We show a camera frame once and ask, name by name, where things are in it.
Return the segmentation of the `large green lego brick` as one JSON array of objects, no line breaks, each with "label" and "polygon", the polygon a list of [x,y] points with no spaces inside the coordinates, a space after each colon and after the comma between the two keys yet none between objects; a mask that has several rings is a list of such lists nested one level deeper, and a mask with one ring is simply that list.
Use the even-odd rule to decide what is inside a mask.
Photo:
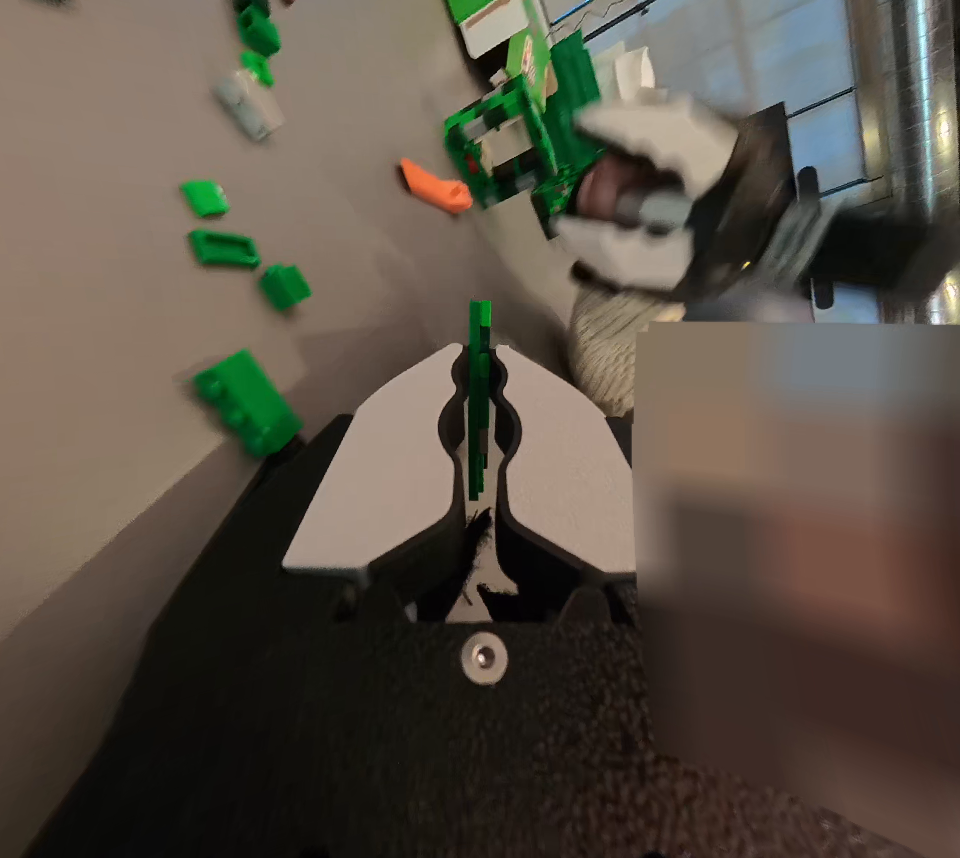
[{"label": "large green lego brick", "polygon": [[193,390],[258,459],[281,452],[304,429],[304,420],[248,349],[191,378]]}]

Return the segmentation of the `green lego plate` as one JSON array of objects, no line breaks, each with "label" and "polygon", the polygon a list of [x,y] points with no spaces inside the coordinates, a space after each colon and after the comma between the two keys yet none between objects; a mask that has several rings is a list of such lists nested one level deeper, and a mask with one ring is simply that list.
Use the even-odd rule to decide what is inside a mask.
[{"label": "green lego plate", "polygon": [[251,270],[261,266],[258,245],[249,236],[197,228],[186,235],[186,241],[201,266]]}]

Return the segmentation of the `light grey lego brick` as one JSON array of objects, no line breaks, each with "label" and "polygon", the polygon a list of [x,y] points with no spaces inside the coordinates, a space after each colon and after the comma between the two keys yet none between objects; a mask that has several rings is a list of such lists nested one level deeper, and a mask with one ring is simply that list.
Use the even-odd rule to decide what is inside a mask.
[{"label": "light grey lego brick", "polygon": [[223,77],[212,89],[221,107],[253,142],[262,142],[285,124],[285,117],[270,89],[246,69]]}]

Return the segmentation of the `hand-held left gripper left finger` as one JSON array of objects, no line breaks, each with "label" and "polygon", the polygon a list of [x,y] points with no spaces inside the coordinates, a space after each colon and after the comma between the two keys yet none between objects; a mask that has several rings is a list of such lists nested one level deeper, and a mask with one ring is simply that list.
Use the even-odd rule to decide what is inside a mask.
[{"label": "hand-held left gripper left finger", "polygon": [[357,409],[284,558],[291,574],[364,586],[378,566],[463,518],[460,431],[442,436],[449,406],[463,421],[454,376],[464,347],[449,344],[372,393]]}]

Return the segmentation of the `silver metal duct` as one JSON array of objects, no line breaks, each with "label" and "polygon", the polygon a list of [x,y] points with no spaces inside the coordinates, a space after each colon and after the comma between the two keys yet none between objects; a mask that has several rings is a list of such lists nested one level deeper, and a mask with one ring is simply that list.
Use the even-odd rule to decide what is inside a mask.
[{"label": "silver metal duct", "polygon": [[958,235],[958,0],[846,0],[867,191]]}]

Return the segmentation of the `orange brick separator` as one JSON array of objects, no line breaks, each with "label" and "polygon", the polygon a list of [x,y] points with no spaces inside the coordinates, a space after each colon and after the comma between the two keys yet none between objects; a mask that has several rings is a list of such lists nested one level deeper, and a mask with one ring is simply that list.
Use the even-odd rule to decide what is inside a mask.
[{"label": "orange brick separator", "polygon": [[459,215],[474,207],[470,188],[462,180],[449,180],[403,157],[398,164],[398,174],[411,196],[449,215]]}]

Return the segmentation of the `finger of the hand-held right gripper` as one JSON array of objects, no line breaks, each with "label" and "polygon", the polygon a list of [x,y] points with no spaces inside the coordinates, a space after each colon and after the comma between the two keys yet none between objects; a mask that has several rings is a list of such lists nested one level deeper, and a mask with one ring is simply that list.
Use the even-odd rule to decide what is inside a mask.
[{"label": "finger of the hand-held right gripper", "polygon": [[554,218],[554,234],[589,276],[620,289],[672,291],[687,276],[695,237],[688,228],[665,235],[570,215]]},{"label": "finger of the hand-held right gripper", "polygon": [[686,190],[711,190],[734,156],[739,128],[684,94],[595,102],[574,116],[575,128],[621,156],[648,159],[678,176]]}]

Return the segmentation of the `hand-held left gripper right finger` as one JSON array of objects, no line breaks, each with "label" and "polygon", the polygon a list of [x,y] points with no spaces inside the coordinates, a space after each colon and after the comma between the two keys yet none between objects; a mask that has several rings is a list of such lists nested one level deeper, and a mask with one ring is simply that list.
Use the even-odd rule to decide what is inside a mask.
[{"label": "hand-held left gripper right finger", "polygon": [[495,350],[504,383],[497,417],[516,420],[501,445],[507,520],[522,538],[576,570],[636,576],[633,475],[604,413],[517,350]]}]

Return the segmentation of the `green mosaic lego panel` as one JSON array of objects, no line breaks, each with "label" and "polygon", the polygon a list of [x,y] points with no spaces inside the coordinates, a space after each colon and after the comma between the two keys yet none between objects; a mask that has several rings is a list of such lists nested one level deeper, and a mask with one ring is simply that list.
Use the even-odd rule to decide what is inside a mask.
[{"label": "green mosaic lego panel", "polygon": [[473,502],[484,492],[489,462],[492,313],[489,300],[470,303],[466,471],[468,498]]}]

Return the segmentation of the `green lego tile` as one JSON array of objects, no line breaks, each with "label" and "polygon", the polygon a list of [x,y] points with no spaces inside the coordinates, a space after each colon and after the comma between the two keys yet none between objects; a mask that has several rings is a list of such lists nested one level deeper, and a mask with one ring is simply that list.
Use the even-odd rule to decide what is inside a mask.
[{"label": "green lego tile", "polygon": [[216,181],[188,180],[178,188],[186,204],[200,219],[220,218],[231,210],[226,193]]}]

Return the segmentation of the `cream knit sweater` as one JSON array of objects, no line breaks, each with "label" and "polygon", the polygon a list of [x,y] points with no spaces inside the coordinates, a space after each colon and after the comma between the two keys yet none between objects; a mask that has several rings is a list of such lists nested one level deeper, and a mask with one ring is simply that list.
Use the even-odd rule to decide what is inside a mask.
[{"label": "cream knit sweater", "polygon": [[657,322],[680,322],[687,308],[598,285],[579,288],[568,330],[567,358],[575,387],[607,417],[634,409],[637,337]]}]

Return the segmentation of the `green hollow lego build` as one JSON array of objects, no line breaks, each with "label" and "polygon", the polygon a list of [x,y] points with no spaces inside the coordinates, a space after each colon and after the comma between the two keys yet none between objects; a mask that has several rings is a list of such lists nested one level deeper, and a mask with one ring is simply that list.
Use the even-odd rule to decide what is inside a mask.
[{"label": "green hollow lego build", "polygon": [[521,78],[506,78],[444,123],[443,144],[474,204],[487,209],[529,192],[544,230],[568,210],[601,144],[574,116],[599,101],[593,57],[580,31],[550,47],[558,90],[540,111]]}]

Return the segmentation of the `green instruction booklet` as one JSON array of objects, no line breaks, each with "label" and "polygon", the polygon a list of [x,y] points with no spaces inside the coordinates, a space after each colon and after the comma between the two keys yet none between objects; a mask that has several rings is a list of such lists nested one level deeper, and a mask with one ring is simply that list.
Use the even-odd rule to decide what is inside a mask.
[{"label": "green instruction booklet", "polygon": [[539,111],[546,111],[559,82],[551,49],[540,31],[527,28],[510,38],[505,71],[510,80],[524,80],[534,104]]}]

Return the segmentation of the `person's right hand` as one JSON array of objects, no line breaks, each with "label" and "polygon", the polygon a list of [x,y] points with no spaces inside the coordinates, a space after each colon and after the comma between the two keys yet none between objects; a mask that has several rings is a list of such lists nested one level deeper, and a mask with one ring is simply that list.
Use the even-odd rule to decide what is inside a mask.
[{"label": "person's right hand", "polygon": [[574,211],[586,219],[635,226],[651,196],[684,191],[676,173],[657,168],[648,157],[607,152],[582,179]]}]

